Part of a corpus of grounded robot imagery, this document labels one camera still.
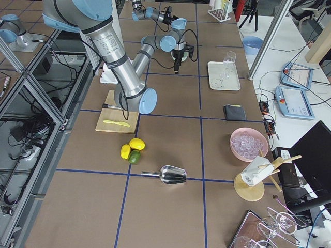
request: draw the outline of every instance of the silver robot arm segment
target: silver robot arm segment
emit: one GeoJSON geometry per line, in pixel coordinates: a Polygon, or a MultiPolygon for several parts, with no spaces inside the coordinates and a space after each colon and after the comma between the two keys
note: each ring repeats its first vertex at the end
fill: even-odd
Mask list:
{"type": "Polygon", "coordinates": [[[7,14],[0,19],[0,37],[7,43],[17,42],[19,47],[32,44],[32,37],[15,14],[7,14]]]}
{"type": "Polygon", "coordinates": [[[156,106],[155,90],[139,79],[113,27],[112,1],[44,0],[46,25],[91,37],[119,83],[114,99],[124,110],[150,113],[156,106]]]}
{"type": "Polygon", "coordinates": [[[68,32],[82,31],[91,37],[107,67],[118,79],[114,93],[117,106],[124,110],[148,114],[156,106],[157,95],[154,89],[147,88],[140,76],[155,49],[170,52],[176,48],[183,39],[186,20],[172,21],[172,29],[165,35],[143,38],[141,50],[131,64],[112,27],[111,13],[111,0],[43,1],[43,18],[46,25],[68,32]]]}
{"type": "Polygon", "coordinates": [[[171,24],[173,20],[178,19],[178,17],[176,16],[171,16],[171,6],[167,7],[165,11],[160,12],[152,7],[142,9],[141,1],[132,1],[132,7],[134,10],[134,12],[132,13],[132,19],[134,21],[151,18],[155,21],[159,21],[165,24],[171,24]]]}

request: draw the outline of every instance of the tripod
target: tripod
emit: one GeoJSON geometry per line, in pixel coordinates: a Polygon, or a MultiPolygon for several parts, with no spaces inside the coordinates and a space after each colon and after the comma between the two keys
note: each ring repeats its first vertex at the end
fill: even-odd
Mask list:
{"type": "Polygon", "coordinates": [[[247,19],[250,17],[249,19],[249,23],[252,22],[253,20],[253,16],[255,16],[255,31],[258,30],[258,6],[259,0],[252,0],[252,6],[250,9],[249,14],[245,17],[244,21],[240,24],[239,29],[245,24],[245,22],[247,21],[247,19]]]}

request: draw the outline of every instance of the lemon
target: lemon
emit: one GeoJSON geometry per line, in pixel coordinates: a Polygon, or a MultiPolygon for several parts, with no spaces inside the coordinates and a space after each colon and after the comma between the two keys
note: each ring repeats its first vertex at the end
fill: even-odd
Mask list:
{"type": "Polygon", "coordinates": [[[132,140],[130,140],[129,145],[132,149],[140,151],[145,148],[145,142],[143,142],[139,138],[133,138],[132,140]]]}
{"type": "Polygon", "coordinates": [[[121,158],[128,159],[131,153],[131,147],[128,144],[122,145],[121,148],[121,158]]]}
{"type": "Polygon", "coordinates": [[[129,155],[129,163],[130,164],[136,164],[140,160],[140,151],[139,150],[133,150],[129,155]]]}

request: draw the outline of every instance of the chair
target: chair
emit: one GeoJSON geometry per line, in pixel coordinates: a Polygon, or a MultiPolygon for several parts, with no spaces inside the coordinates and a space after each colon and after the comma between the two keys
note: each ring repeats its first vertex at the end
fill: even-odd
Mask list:
{"type": "Polygon", "coordinates": [[[318,18],[326,8],[326,0],[295,0],[289,9],[293,18],[299,21],[298,29],[301,33],[305,20],[318,18]]]}

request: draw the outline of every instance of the tablet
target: tablet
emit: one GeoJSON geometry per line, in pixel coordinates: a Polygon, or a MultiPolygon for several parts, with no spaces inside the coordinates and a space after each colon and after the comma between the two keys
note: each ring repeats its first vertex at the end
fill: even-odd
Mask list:
{"type": "Polygon", "coordinates": [[[281,74],[282,84],[308,90],[311,87],[313,69],[296,63],[286,63],[281,74]]]}
{"type": "Polygon", "coordinates": [[[278,86],[275,96],[279,109],[284,116],[308,120],[315,119],[304,89],[278,86]]]}

